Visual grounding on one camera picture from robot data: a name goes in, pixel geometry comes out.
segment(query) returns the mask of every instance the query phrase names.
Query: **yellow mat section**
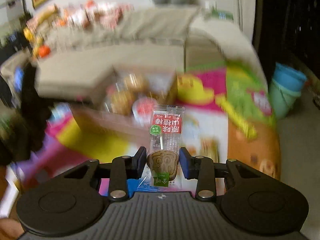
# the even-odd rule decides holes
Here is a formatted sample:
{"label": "yellow mat section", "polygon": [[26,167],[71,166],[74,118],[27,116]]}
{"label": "yellow mat section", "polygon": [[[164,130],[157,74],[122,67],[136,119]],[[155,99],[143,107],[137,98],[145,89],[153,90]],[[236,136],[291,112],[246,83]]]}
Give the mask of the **yellow mat section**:
{"label": "yellow mat section", "polygon": [[57,135],[58,141],[89,158],[98,159],[100,163],[110,163],[116,157],[125,155],[129,143],[110,133],[91,133],[81,130],[72,118]]}

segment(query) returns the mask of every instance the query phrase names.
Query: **stacked bucket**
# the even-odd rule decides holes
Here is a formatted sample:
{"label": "stacked bucket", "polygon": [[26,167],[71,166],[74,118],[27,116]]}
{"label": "stacked bucket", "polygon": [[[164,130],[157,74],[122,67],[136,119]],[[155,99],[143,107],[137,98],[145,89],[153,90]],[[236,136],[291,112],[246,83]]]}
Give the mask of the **stacked bucket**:
{"label": "stacked bucket", "polygon": [[269,86],[269,96],[277,119],[284,118],[294,102],[301,96],[307,77],[301,71],[276,63]]}

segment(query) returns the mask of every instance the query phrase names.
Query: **yellow duck print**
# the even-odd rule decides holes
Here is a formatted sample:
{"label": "yellow duck print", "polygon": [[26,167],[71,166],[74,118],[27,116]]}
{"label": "yellow duck print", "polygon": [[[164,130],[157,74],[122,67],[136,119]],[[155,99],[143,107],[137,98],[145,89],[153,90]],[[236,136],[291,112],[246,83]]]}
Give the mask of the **yellow duck print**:
{"label": "yellow duck print", "polygon": [[204,88],[200,78],[186,74],[178,77],[178,99],[187,104],[205,106],[214,101],[214,91]]}

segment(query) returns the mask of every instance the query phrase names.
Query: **green round sticker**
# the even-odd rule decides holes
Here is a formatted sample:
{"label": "green round sticker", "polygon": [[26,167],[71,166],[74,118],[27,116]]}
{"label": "green round sticker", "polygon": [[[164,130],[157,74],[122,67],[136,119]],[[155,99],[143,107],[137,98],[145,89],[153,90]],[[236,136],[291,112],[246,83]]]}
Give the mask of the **green round sticker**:
{"label": "green round sticker", "polygon": [[161,126],[154,124],[150,127],[150,134],[159,135],[161,133]]}

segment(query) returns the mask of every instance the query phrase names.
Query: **person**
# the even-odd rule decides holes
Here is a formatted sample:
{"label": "person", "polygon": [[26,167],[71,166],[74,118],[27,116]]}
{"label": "person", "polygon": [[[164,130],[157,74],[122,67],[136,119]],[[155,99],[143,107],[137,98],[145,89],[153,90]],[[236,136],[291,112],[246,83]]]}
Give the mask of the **person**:
{"label": "person", "polygon": [[[11,162],[28,160],[31,151],[41,149],[50,115],[49,107],[36,94],[30,96],[24,111],[9,108],[0,100],[0,199],[7,187],[6,166]],[[1,240],[18,239],[23,232],[18,221],[0,219]]]}

